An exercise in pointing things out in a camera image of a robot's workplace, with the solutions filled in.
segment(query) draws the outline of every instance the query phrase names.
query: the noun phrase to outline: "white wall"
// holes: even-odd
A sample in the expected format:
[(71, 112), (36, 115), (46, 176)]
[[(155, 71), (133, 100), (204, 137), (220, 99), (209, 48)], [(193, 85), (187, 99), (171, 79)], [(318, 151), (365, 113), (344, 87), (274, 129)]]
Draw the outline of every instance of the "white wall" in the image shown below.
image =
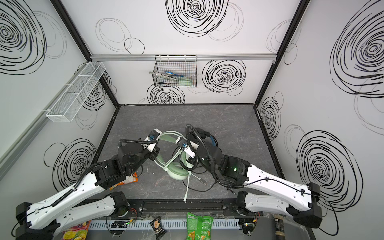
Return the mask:
[(318, 240), (382, 238), (384, 1), (374, 2), (311, 1), (297, 58), (259, 106), (286, 178), (319, 184), (330, 201), (320, 226), (330, 234), (336, 210), (338, 234), (314, 229)]
[[(186, 1), (191, 3), (189, 7), (175, 8), (172, 3), (177, 2), (63, 1), (91, 53), (113, 55), (276, 53), (299, 0), (208, 0), (205, 7), (199, 4), (202, 1)], [(153, 84), (148, 72), (153, 70), (154, 61), (105, 64), (111, 69), (109, 74), (118, 89), (119, 103), (147, 103), (143, 99)], [(219, 88), (234, 88), (220, 93), (203, 83), (206, 64), (197, 62), (197, 88), (160, 89), (170, 95), (181, 95), (184, 101), (169, 101), (165, 94), (166, 101), (156, 103), (253, 103), (271, 61), (244, 61), (245, 81), (238, 76), (215, 79), (214, 85)], [(226, 64), (239, 65), (233, 61)]]
[[(38, 26), (40, 23), (43, 27), (48, 46), (44, 61), (38, 62), (39, 66), (32, 65), (25, 70), (14, 71), (15, 73), (25, 73), (24, 75), (10, 75), (10, 70), (5, 71), (5, 67), (0, 66), (1, 99), (3, 100), (0, 106), (2, 113), (0, 149), (2, 151), (12, 144), (72, 77), (78, 65), (84, 62), (81, 52), (49, 0), (34, 0), (26, 3), (18, 1), (18, 3), (28, 13), (30, 13), (30, 8), (32, 11), (49, 14), (52, 16), (52, 18), (49, 17), (51, 23), (54, 22), (55, 26), (62, 30), (57, 32), (49, 28), (50, 24), (46, 25), (46, 18), (42, 17), (47, 17), (47, 15), (35, 12), (35, 15), (39, 14), (37, 20), (35, 19), (36, 25)], [(1, 9), (9, 13), (8, 8), (3, 5)], [(32, 15), (31, 17), (25, 15), (24, 18), (33, 19)], [(0, 36), (2, 64), (4, 63), (3, 56), (7, 56), (2, 48), (4, 46), (3, 37), (3, 35)], [(61, 41), (63, 38), (66, 39), (65, 53), (63, 45), (60, 45), (63, 43)], [(11, 56), (21, 56), (21, 53), (12, 52)], [(53, 123), (49, 121), (44, 126), (0, 181), (2, 239), (14, 239), (11, 237), (10, 231), (17, 222), (15, 218), (17, 205), (23, 202), (41, 201), (78, 179), (82, 171), (90, 165), (114, 111), (113, 104), (101, 85), (98, 84), (72, 122)]]
[[(5, 15), (13, 20), (14, 27), (10, 27), (9, 31), (16, 31), (13, 35), (10, 32), (5, 35), (4, 32), (0, 37), (0, 156), (45, 109), (77, 67), (85, 62), (49, 1), (17, 2), (25, 9), (25, 15), (20, 12), (16, 15), (12, 8), (6, 7), (11, 3), (1, 7)], [(22, 20), (28, 14), (31, 15), (31, 24), (23, 25)], [(17, 37), (17, 30), (24, 28), (25, 32), (21, 31)], [(28, 36), (34, 41), (26, 41)], [(19, 49), (14, 47), (17, 44), (26, 45)], [(18, 58), (20, 63), (9, 63), (9, 57)]]

